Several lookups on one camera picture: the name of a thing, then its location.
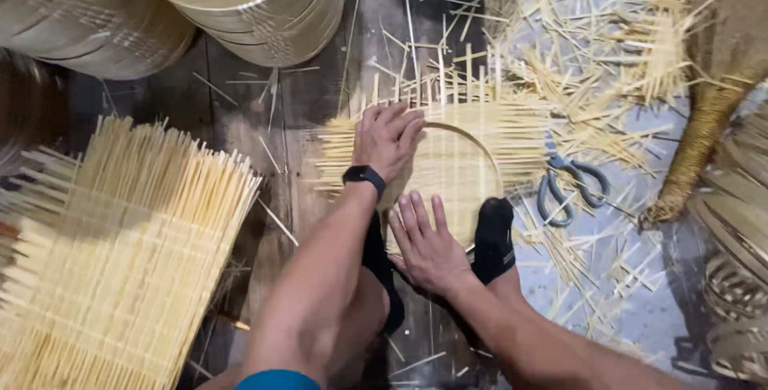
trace foot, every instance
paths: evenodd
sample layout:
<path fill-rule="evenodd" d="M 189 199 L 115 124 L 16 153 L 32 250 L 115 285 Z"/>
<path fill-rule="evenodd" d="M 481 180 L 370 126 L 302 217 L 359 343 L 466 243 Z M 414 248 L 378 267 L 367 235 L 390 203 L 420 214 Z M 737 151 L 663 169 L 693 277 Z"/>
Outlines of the foot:
<path fill-rule="evenodd" d="M 382 331 L 390 336 L 405 321 L 406 308 L 395 289 L 392 262 L 389 261 L 386 254 L 379 213 L 374 213 L 373 218 L 371 218 L 371 224 L 366 235 L 366 244 L 362 249 L 362 266 L 373 273 L 389 296 L 389 313 Z"/>
<path fill-rule="evenodd" d="M 485 286 L 514 267 L 513 220 L 514 208 L 507 199 L 489 198 L 480 208 L 472 271 Z"/>

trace bamboo basket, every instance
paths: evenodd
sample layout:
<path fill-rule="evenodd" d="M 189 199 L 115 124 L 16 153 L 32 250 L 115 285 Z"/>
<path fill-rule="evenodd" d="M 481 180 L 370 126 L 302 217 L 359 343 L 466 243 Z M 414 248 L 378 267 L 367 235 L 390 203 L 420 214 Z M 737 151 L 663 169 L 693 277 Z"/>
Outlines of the bamboo basket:
<path fill-rule="evenodd" d="M 245 60 L 293 66 L 316 55 L 341 22 L 342 0 L 171 0 Z"/>
<path fill-rule="evenodd" d="M 768 384 L 768 106 L 718 149 L 688 207 L 719 247 L 705 299 L 718 325 L 707 336 L 714 370 Z"/>
<path fill-rule="evenodd" d="M 99 119 L 0 190 L 0 388 L 171 390 L 264 178 L 165 123 Z"/>
<path fill-rule="evenodd" d="M 643 228 L 680 215 L 734 111 L 768 76 L 767 4 L 714 0 L 700 20 L 706 24 L 687 41 L 695 64 L 690 119 L 658 200 L 640 218 Z"/>
<path fill-rule="evenodd" d="M 178 59 L 195 28 L 165 0 L 0 0 L 0 46 L 110 80 Z"/>
<path fill-rule="evenodd" d="M 67 131 L 64 80 L 55 68 L 0 50 L 0 176 L 38 164 L 22 151 L 53 146 Z"/>

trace wooden floor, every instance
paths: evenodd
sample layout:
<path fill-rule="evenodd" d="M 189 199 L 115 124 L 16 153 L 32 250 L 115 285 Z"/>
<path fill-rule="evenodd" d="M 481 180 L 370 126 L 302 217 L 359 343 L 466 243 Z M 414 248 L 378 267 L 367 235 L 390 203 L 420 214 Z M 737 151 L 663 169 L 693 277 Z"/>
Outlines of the wooden floor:
<path fill-rule="evenodd" d="M 269 86 L 263 84 L 227 83 L 233 80 L 268 81 L 273 71 L 241 60 L 205 34 L 199 35 L 179 62 L 148 79 L 102 83 L 77 75 L 73 86 L 76 92 L 73 110 L 81 133 L 73 138 L 72 146 L 82 149 L 87 143 L 95 124 L 94 107 L 102 113 L 116 112 L 140 122 L 168 116 L 172 126 L 191 131 L 215 149 L 237 150 L 249 156 L 254 161 L 254 168 L 267 175 L 267 188 L 261 196 L 264 204 L 301 240 L 310 235 L 312 224 L 328 207 L 327 199 L 315 194 L 307 181 L 314 175 L 310 159 L 317 156 L 319 150 L 319 143 L 311 131 L 339 114 L 358 114 L 362 95 L 367 94 L 370 100 L 377 72 L 381 97 L 393 97 L 394 79 L 367 64 L 375 60 L 390 70 L 401 69 L 404 50 L 385 38 L 382 29 L 403 42 L 413 37 L 415 42 L 437 44 L 443 34 L 443 14 L 446 14 L 448 25 L 453 21 L 454 16 L 448 12 L 455 9 L 452 6 L 456 4 L 444 0 L 408 0 L 408 4 L 412 36 L 406 0 L 347 0 L 344 21 L 335 39 L 318 57 L 298 66 L 320 69 L 281 71 L 274 95 Z M 475 12 L 482 13 L 482 10 L 478 8 Z M 465 41 L 459 42 L 465 26 Z M 456 30 L 448 38 L 452 55 L 463 55 L 466 42 L 472 44 L 474 52 L 485 49 L 477 19 L 468 25 L 465 17 L 458 20 Z M 428 58 L 433 51 L 418 50 L 416 67 L 422 72 L 428 70 Z M 415 75 L 413 63 L 408 59 L 405 66 L 406 78 L 411 80 Z M 193 72 L 224 91 L 236 105 L 209 88 Z M 242 72 L 255 74 L 258 78 L 245 76 Z M 253 263 L 253 271 L 243 272 L 236 279 L 229 297 L 220 307 L 222 315 L 248 323 L 292 251 L 292 241 L 257 204 L 248 215 L 234 250 L 235 259 L 244 267 Z M 408 384 L 397 385 L 398 388 L 494 388 L 498 370 L 492 360 L 468 349 L 463 334 L 443 309 L 415 294 L 401 280 L 397 283 L 406 304 L 406 321 L 392 337 L 392 343 L 404 360 L 387 340 L 378 341 L 365 357 L 362 377 L 359 370 L 351 368 L 346 374 L 349 376 L 341 379 L 337 387 L 388 388 L 390 382 L 402 382 Z M 207 318 L 190 358 L 207 371 L 220 373 L 228 362 L 236 362 L 242 355 L 243 339 L 234 334 L 226 320 Z M 433 361 L 387 377 L 443 352 L 446 353 L 444 356 Z M 465 368 L 467 371 L 457 377 Z M 179 388 L 192 388 L 205 379 L 194 368 L 186 368 Z"/>

